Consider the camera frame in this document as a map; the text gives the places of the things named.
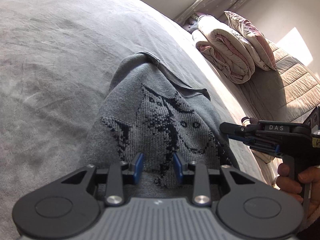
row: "fleece blanket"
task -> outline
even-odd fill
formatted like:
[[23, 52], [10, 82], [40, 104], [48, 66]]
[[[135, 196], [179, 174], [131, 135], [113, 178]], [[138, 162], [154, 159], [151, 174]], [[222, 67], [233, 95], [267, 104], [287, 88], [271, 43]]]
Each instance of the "fleece blanket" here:
[[[124, 58], [148, 51], [189, 87], [206, 88], [214, 121], [246, 115], [191, 35], [140, 0], [0, 0], [0, 15], [1, 240], [18, 238], [11, 212], [20, 197], [86, 159]], [[230, 147], [242, 171], [264, 180], [247, 146]]]

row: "gray gripper base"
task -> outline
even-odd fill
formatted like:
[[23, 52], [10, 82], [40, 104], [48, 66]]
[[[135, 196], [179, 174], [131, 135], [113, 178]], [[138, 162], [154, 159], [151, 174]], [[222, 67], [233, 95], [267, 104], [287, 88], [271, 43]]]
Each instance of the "gray gripper base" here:
[[131, 198], [124, 206], [107, 208], [92, 228], [69, 240], [239, 239], [246, 238], [233, 236], [209, 208], [192, 206], [186, 198]]

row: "metal screw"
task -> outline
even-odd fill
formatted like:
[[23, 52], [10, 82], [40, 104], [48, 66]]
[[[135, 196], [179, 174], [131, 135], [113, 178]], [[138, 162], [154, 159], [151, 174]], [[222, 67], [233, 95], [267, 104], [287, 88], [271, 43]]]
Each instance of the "metal screw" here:
[[110, 204], [119, 204], [122, 202], [122, 197], [120, 196], [109, 196], [107, 202]]
[[207, 204], [209, 202], [209, 197], [204, 196], [204, 195], [199, 195], [199, 196], [195, 196], [194, 201], [197, 204]]
[[156, 205], [160, 205], [162, 203], [163, 203], [163, 201], [161, 199], [157, 199], [156, 201], [154, 201], [154, 204], [156, 204]]

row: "finger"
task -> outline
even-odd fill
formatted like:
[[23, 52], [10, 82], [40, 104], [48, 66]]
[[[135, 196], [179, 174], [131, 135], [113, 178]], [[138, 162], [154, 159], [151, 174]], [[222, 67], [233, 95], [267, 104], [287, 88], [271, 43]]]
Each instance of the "finger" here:
[[250, 120], [250, 124], [257, 124], [259, 121], [258, 119], [255, 119], [253, 117], [250, 117], [249, 120]]
[[299, 194], [302, 191], [301, 185], [288, 177], [279, 176], [276, 180], [276, 184], [285, 192]]
[[284, 191], [284, 193], [290, 195], [291, 197], [294, 197], [294, 198], [295, 198], [296, 200], [298, 200], [300, 203], [303, 202], [303, 198], [302, 198], [300, 195], [298, 195], [298, 194], [289, 193], [289, 192], [285, 192], [285, 191]]
[[320, 169], [317, 167], [309, 167], [305, 171], [299, 173], [298, 179], [302, 183], [318, 182], [320, 181]]
[[280, 176], [288, 176], [289, 175], [289, 171], [290, 171], [290, 168], [287, 164], [284, 164], [284, 163], [281, 163], [279, 166], [278, 166], [278, 174]]

